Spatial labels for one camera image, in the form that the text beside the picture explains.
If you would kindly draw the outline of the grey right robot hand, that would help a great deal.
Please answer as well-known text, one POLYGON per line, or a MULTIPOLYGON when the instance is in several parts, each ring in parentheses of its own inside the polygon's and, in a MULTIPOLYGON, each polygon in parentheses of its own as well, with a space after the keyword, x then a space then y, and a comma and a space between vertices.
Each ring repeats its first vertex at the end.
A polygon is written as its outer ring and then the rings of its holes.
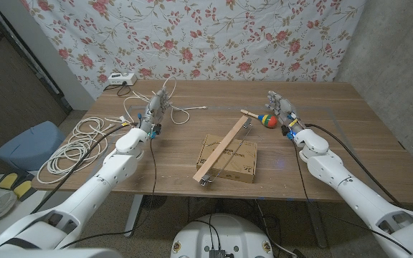
POLYGON ((277 117, 283 135, 292 140, 297 133, 305 129, 304 123, 289 100, 274 91, 269 91, 267 97, 270 103, 265 106, 277 117))

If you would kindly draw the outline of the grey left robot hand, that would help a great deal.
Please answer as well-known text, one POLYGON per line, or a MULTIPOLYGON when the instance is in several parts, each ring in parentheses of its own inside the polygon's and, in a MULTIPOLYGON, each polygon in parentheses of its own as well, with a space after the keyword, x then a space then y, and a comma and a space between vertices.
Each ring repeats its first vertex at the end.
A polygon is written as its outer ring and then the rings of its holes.
POLYGON ((145 131, 149 138, 154 138, 160 133, 164 113, 169 107, 171 107, 170 97, 166 87, 163 86, 149 100, 141 115, 138 128, 145 131))

